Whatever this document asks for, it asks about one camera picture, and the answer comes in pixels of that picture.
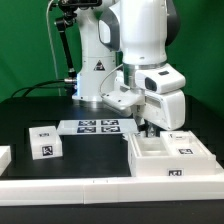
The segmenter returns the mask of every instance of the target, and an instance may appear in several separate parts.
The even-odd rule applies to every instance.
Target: black cable
[[[21,88],[21,89],[18,89],[16,90],[12,95],[11,95],[11,98],[13,98],[17,93],[23,91],[23,90],[30,90],[32,88],[32,90],[35,90],[35,89],[62,89],[64,88],[64,86],[51,86],[51,87],[44,87],[44,86],[37,86],[37,87],[24,87],[24,88]]]
[[[28,90],[22,95],[22,97],[26,97],[31,91],[33,91],[37,87],[50,85],[50,84],[55,84],[55,83],[60,83],[60,82],[64,82],[64,80],[63,79],[58,79],[58,80],[52,80],[52,81],[38,83],[38,84],[36,84],[32,87],[29,87]]]

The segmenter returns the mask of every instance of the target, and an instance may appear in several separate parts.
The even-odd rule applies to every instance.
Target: white block
[[[84,185],[84,204],[118,202],[117,183],[110,182],[113,178],[90,180]]]
[[[60,157],[63,155],[61,139],[54,126],[30,128],[29,132],[34,160]]]
[[[83,204],[81,179],[10,180],[0,184],[0,205]]]
[[[119,202],[223,199],[223,177],[222,173],[221,176],[125,178],[119,181]]]
[[[0,146],[0,175],[11,162],[10,146]]]

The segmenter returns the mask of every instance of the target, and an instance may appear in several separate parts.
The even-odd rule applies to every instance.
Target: black pole
[[[55,25],[56,25],[59,33],[60,33],[61,41],[62,41],[62,44],[63,44],[63,49],[64,49],[64,52],[65,52],[65,57],[66,57],[67,66],[68,66],[68,75],[71,78],[76,78],[77,73],[76,73],[76,71],[74,69],[74,66],[73,66],[71,52],[70,52],[70,49],[69,49],[68,40],[67,40],[67,36],[66,36],[66,33],[65,33],[65,30],[68,27],[68,25],[66,25],[64,18],[56,19]]]

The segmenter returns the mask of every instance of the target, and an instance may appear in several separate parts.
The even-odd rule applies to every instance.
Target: warning label
[[[94,71],[105,71],[105,68],[102,64],[102,62],[99,60],[96,64],[96,67],[94,68]]]

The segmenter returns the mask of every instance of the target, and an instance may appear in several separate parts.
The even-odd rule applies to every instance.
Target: small white cube
[[[10,146],[0,146],[0,176],[11,162]]]
[[[61,139],[54,126],[29,128],[33,160],[63,156]]]

